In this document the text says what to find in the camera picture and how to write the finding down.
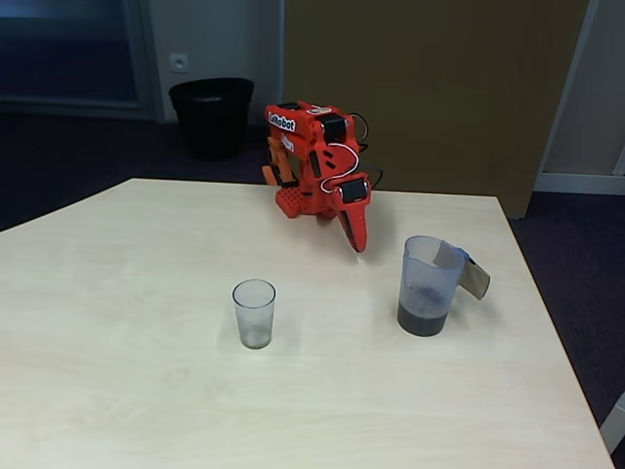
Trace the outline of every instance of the dark liquid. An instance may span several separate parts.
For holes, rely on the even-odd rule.
[[[401,303],[397,308],[397,321],[399,325],[406,331],[413,335],[420,337],[432,337],[442,331],[442,327],[445,325],[447,319],[447,313],[440,318],[418,318],[408,312]]]

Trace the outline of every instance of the floor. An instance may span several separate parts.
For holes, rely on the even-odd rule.
[[[234,159],[190,157],[175,126],[0,115],[0,231],[132,177],[261,183],[263,130]],[[591,410],[625,391],[625,197],[536,193],[519,245]],[[625,444],[614,462],[625,469]]]

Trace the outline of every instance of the trash can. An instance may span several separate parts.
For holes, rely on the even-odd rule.
[[[254,83],[215,78],[181,83],[169,90],[190,153],[206,160],[235,156],[245,139]]]

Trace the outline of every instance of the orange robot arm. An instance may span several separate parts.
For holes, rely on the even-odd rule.
[[[354,119],[336,107],[304,102],[268,106],[271,164],[263,168],[268,184],[280,185],[275,201],[294,218],[300,214],[338,216],[352,247],[366,246],[364,207],[371,199],[365,173],[356,173],[359,145]],[[293,173],[288,155],[299,160]]]

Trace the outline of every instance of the empty cup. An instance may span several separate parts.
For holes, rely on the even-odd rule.
[[[245,280],[232,292],[238,334],[249,349],[262,349],[271,341],[275,288],[257,278]]]

